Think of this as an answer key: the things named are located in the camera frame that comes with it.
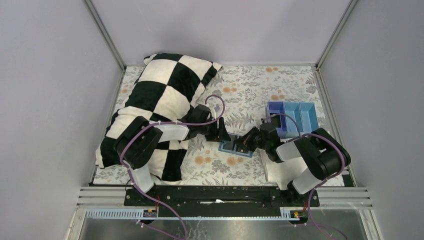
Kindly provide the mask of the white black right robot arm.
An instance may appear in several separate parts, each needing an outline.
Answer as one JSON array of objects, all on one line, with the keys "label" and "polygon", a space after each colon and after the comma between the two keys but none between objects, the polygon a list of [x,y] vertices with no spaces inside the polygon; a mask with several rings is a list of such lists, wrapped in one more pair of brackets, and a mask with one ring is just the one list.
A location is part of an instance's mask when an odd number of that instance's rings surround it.
[{"label": "white black right robot arm", "polygon": [[290,197],[304,196],[351,163],[347,150],[321,127],[283,142],[276,128],[265,122],[234,143],[252,152],[261,149],[270,161],[281,164],[280,176],[286,178],[286,194]]}]

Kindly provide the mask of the white folded towel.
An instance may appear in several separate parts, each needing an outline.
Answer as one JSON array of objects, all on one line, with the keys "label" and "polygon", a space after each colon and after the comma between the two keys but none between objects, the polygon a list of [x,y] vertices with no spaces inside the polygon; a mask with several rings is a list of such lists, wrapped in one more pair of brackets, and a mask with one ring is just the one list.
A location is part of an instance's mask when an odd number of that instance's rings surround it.
[{"label": "white folded towel", "polygon": [[289,182],[299,177],[307,168],[301,157],[276,163],[269,159],[265,150],[260,149],[259,154],[265,172],[265,180],[268,183],[276,184],[283,191],[288,189]]}]

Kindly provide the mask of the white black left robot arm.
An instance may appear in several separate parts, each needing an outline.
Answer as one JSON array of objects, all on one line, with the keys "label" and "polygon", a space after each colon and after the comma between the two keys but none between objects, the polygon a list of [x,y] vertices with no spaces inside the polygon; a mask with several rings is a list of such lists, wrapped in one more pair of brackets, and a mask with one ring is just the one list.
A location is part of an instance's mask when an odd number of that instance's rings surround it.
[{"label": "white black left robot arm", "polygon": [[207,106],[199,104],[176,121],[149,121],[136,117],[116,139],[114,150],[129,173],[134,187],[148,192],[154,186],[148,162],[157,145],[169,141],[186,141],[204,135],[209,142],[229,142],[224,118],[214,116]]}]

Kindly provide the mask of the dark grey credit card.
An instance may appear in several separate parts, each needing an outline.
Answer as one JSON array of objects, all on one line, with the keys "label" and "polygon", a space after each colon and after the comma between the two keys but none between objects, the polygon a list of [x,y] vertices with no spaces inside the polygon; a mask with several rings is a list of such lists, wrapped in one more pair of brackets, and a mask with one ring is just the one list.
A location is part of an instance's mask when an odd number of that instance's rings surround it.
[{"label": "dark grey credit card", "polygon": [[238,145],[238,144],[235,145],[235,152],[240,156],[244,156],[244,157],[248,157],[248,158],[251,158],[252,155],[253,155],[252,151],[250,151],[246,147],[244,147],[242,145]]}]

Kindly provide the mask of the aluminium frame rail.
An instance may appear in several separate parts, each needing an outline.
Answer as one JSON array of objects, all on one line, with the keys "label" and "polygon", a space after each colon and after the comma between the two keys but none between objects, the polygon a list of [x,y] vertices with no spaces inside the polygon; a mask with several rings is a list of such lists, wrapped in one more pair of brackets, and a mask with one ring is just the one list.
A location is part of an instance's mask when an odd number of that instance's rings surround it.
[{"label": "aluminium frame rail", "polygon": [[290,205],[275,186],[85,186],[69,240],[381,240],[364,187]]}]

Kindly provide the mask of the black white checkered pillow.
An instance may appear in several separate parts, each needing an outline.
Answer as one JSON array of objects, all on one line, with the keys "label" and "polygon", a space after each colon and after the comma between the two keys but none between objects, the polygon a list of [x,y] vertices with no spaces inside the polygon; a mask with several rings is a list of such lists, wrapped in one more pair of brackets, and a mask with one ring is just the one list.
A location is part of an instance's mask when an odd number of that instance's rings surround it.
[{"label": "black white checkered pillow", "polygon": [[[124,100],[124,106],[113,114],[95,152],[96,164],[102,169],[123,165],[114,144],[136,117],[154,122],[174,122],[183,118],[199,105],[197,100],[222,67],[216,62],[177,53],[153,54],[146,57],[144,63],[144,70]],[[189,140],[159,143],[147,164],[151,178],[157,177],[167,185],[178,185],[182,180],[181,165]]]}]

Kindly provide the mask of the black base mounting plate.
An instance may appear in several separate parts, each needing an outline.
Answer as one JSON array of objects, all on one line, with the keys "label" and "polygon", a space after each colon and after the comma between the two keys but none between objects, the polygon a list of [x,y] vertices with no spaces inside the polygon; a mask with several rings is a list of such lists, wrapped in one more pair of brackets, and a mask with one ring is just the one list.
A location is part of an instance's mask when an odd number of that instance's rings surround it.
[{"label": "black base mounting plate", "polygon": [[279,217],[281,208],[302,211],[319,207],[317,193],[294,199],[276,186],[168,186],[157,185],[143,196],[125,191],[124,206],[152,207],[159,217]]}]

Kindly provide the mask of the blue three-compartment tray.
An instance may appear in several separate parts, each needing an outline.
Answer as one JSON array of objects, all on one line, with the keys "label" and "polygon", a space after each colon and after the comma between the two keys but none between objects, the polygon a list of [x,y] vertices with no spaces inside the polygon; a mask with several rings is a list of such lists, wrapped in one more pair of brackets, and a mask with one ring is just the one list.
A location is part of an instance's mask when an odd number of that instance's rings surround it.
[{"label": "blue three-compartment tray", "polygon": [[301,134],[311,133],[319,128],[315,104],[312,102],[269,101],[265,115],[281,115],[285,117],[286,128],[275,128],[282,139],[294,138]]}]

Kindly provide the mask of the black credit card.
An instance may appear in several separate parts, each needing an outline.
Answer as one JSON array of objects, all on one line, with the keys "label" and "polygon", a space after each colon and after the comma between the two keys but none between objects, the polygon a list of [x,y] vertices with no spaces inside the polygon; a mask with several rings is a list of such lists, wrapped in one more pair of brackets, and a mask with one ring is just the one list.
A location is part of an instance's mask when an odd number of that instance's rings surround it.
[{"label": "black credit card", "polygon": [[236,134],[230,134],[229,136],[230,136],[230,140],[226,141],[222,144],[222,149],[228,150],[228,151],[233,151],[235,149],[234,141],[237,140],[239,138],[239,136],[236,135]]}]

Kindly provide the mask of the blue card holder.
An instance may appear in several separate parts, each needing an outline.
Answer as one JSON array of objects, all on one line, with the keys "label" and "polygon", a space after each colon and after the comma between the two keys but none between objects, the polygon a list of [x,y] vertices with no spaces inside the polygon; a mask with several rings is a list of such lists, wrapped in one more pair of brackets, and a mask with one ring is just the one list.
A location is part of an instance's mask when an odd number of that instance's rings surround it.
[{"label": "blue card holder", "polygon": [[218,150],[220,152],[234,154],[234,155],[247,157],[247,158],[251,158],[253,156],[252,151],[234,143],[235,140],[241,137],[240,135],[230,133],[229,136],[230,136],[230,141],[223,141],[219,144]]}]

